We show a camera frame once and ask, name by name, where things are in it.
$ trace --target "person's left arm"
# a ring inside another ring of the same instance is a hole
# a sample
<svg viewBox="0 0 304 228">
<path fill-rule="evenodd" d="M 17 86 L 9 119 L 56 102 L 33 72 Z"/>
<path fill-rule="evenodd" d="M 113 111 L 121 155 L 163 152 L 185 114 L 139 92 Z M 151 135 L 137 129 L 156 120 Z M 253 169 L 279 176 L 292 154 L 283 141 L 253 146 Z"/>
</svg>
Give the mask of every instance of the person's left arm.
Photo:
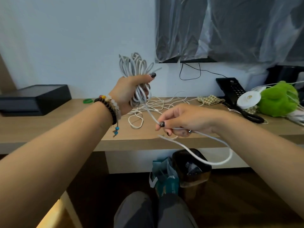
<svg viewBox="0 0 304 228">
<path fill-rule="evenodd" d="M 110 96 L 122 115 L 136 85 L 150 75 L 120 78 Z M 109 109 L 95 102 L 0 161 L 0 227 L 36 227 L 66 190 L 112 125 Z"/>
</svg>

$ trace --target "green fuzzy object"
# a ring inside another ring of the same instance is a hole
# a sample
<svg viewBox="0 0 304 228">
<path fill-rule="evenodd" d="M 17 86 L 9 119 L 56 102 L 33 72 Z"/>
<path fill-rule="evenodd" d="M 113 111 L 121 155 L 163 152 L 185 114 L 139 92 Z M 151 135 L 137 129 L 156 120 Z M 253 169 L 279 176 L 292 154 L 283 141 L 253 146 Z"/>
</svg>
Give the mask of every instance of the green fuzzy object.
<svg viewBox="0 0 304 228">
<path fill-rule="evenodd" d="M 285 81 L 280 81 L 261 92 L 259 111 L 272 117 L 282 117 L 295 111 L 299 104 L 298 92 Z"/>
</svg>

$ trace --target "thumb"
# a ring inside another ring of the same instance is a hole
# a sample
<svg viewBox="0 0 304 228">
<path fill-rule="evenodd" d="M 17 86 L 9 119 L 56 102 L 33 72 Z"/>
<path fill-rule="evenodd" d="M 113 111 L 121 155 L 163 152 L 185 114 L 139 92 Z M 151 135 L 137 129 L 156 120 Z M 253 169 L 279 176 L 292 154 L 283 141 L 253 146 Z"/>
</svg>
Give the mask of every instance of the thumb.
<svg viewBox="0 0 304 228">
<path fill-rule="evenodd" d="M 181 127 L 181 119 L 180 117 L 169 119 L 163 122 L 160 122 L 160 126 L 168 129 L 179 128 Z"/>
<path fill-rule="evenodd" d="M 151 82 L 154 79 L 149 74 L 130 76 L 128 78 L 131 80 L 132 84 L 135 86 L 140 85 L 140 84 L 148 84 L 149 82 Z"/>
</svg>

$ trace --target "green ring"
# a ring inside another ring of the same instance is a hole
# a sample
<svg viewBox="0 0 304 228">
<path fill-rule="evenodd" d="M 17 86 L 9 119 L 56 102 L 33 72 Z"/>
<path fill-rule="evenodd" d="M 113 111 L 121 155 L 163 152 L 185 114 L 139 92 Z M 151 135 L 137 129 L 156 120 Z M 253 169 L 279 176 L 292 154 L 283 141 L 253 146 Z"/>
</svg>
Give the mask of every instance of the green ring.
<svg viewBox="0 0 304 228">
<path fill-rule="evenodd" d="M 92 103 L 92 102 L 93 102 L 93 100 L 91 98 L 87 98 L 87 99 L 83 100 L 84 104 L 88 104 L 88 103 Z"/>
</svg>

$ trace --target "desk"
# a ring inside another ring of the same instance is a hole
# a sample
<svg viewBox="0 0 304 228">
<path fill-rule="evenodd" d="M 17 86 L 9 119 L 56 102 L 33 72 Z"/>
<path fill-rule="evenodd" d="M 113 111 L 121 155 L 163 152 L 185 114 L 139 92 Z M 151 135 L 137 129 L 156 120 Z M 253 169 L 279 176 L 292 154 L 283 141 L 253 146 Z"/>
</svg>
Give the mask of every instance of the desk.
<svg viewBox="0 0 304 228">
<path fill-rule="evenodd" d="M 45 116 L 35 117 L 0 117 L 0 151 L 1 153 L 10 153 L 24 143 L 43 134 L 49 129 L 59 125 L 70 117 L 76 115 L 88 104 L 83 104 L 82 99 L 72 99 L 50 112 Z M 214 106 L 204 106 L 214 109 L 227 109 L 220 104 Z M 283 118 L 272 118 L 263 116 L 269 124 L 259 125 L 262 128 L 286 138 L 296 144 L 302 144 L 304 141 L 304 127 L 294 124 Z M 119 122 L 119 135 L 113 138 L 110 129 L 100 143 L 97 145 L 91 157 L 87 160 L 78 175 L 71 182 L 67 189 L 69 198 L 74 206 L 76 213 L 83 227 L 95 227 L 96 218 L 100 217 L 102 210 L 106 207 L 102 203 L 105 197 L 106 175 L 108 174 L 107 162 L 104 151 L 114 150 L 145 150 L 145 149 L 180 149 L 175 143 L 168 142 L 159 138 L 157 135 L 165 135 L 163 130 L 156 132 L 154 130 L 155 122 L 143 112 L 144 123 L 141 129 L 132 129 L 128 123 L 128 115 L 123 116 Z M 224 147 L 220 142 L 207 137 L 201 137 L 198 134 L 192 134 L 188 138 L 178 138 L 177 141 L 186 146 L 197 148 Z"/>
</svg>

